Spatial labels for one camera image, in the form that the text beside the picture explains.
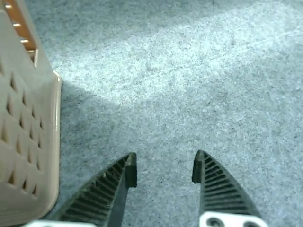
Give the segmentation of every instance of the screw hole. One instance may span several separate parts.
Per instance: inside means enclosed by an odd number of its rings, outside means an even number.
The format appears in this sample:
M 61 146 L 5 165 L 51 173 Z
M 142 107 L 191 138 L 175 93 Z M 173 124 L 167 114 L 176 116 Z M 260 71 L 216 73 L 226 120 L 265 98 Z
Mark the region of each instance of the screw hole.
M 209 227 L 224 227 L 224 223 L 220 219 L 217 219 L 217 218 L 208 219 L 206 224 Z
M 254 222 L 245 222 L 243 227 L 260 227 L 260 226 Z

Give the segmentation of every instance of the gray carpet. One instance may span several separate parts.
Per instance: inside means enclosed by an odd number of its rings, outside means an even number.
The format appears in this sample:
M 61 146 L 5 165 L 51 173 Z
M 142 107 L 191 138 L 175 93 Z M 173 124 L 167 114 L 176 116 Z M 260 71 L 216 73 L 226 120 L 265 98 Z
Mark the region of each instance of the gray carpet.
M 63 78 L 58 209 L 138 155 L 124 227 L 196 227 L 196 151 L 271 227 L 303 222 L 303 1 L 27 0 Z

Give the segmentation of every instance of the ridged rubber surface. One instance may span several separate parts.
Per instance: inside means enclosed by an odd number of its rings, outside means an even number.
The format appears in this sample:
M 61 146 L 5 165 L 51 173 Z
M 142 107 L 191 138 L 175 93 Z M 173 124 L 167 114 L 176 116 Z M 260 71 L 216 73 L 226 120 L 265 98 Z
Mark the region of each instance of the ridged rubber surface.
M 199 150 L 196 154 L 192 181 L 201 184 L 200 214 L 215 211 L 261 218 L 252 200 L 233 176 L 205 151 Z
M 96 174 L 51 220 L 88 222 L 98 227 L 119 227 L 128 188 L 136 186 L 136 154 L 130 153 Z

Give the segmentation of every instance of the carpet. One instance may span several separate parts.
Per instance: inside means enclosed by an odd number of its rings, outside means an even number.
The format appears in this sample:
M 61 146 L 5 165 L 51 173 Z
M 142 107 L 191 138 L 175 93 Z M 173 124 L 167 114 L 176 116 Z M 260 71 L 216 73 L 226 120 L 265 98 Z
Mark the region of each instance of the carpet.
M 303 222 L 303 1 L 26 0 L 63 79 L 55 212 L 138 156 L 124 227 L 194 227 L 198 149 L 270 227 Z

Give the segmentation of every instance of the beige plastic basket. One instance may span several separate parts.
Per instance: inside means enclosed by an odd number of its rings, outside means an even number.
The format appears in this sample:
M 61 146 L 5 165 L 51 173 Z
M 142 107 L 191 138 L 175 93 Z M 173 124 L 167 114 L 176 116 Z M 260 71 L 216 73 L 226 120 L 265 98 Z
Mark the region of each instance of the beige plastic basket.
M 60 96 L 23 0 L 0 0 L 0 227 L 41 218 L 56 202 Z

